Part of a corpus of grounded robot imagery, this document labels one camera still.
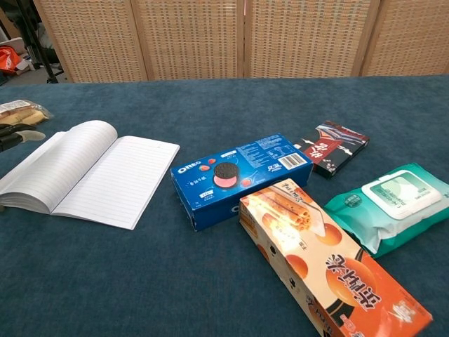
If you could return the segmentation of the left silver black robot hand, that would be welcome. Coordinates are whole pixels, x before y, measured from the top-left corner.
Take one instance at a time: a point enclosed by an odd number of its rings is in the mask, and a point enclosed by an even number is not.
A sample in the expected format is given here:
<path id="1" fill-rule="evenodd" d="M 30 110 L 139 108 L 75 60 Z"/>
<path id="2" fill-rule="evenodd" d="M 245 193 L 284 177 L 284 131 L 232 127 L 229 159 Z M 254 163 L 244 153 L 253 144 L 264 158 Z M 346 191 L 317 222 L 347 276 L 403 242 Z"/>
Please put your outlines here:
<path id="1" fill-rule="evenodd" d="M 46 135 L 29 124 L 1 124 L 1 152 L 27 141 L 41 141 Z"/>

